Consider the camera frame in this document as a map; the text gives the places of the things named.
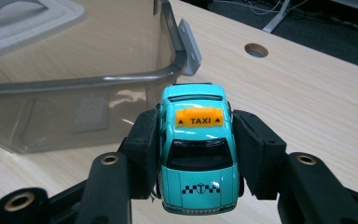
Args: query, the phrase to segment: hole in desk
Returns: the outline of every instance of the hole in desk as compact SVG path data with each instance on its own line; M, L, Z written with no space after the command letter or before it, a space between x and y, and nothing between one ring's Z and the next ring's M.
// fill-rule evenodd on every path
M269 55L269 51L266 48L255 43L245 45L245 51L256 58L265 58Z

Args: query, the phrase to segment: windshield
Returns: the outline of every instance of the windshield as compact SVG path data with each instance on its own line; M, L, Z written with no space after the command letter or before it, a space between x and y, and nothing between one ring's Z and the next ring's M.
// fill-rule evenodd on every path
M167 167L183 171L210 171L232 166L227 140L173 140Z

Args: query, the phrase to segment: front grille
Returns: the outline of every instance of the front grille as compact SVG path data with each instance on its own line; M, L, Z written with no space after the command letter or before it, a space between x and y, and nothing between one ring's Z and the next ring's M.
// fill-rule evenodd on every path
M214 214L220 211L220 208L215 209L184 209L185 214L188 215L207 215L207 214Z

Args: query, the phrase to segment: toy taxi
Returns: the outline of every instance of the toy taxi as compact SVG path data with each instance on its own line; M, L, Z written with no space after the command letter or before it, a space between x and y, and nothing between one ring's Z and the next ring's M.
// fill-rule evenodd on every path
M159 106L159 134L158 194L165 210L210 215L235 208L244 184L222 87L166 88Z

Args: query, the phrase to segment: light wood surface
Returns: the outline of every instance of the light wood surface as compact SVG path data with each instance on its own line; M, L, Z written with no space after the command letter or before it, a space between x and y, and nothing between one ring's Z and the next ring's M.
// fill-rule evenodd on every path
M222 85L232 108L257 114L287 143L322 159L341 183L358 191L358 66L307 49L211 12L172 0L203 57L199 72L179 82ZM266 58L247 54L257 43ZM0 148L0 198L40 187L52 196L87 178L92 160L118 145L15 155ZM249 191L229 213L185 217L166 213L159 200L132 201L133 223L280 223L276 202Z

